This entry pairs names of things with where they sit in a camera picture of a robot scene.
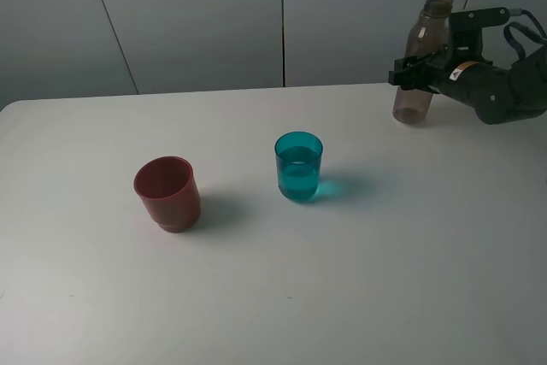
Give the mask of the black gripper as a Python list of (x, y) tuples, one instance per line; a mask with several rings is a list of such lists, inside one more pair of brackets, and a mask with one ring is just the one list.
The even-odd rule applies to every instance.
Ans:
[(388, 83), (402, 90), (427, 90), (441, 94), (438, 87), (443, 81), (457, 81), (460, 75), (475, 65), (491, 65), (482, 56), (482, 45), (447, 44), (435, 56), (408, 56), (397, 59), (388, 73)]

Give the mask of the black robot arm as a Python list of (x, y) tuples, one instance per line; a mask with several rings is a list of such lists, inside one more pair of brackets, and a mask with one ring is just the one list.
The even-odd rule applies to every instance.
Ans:
[(546, 113), (546, 47), (506, 70), (475, 52), (445, 46), (396, 60), (388, 82), (463, 103), (487, 125), (533, 119)]

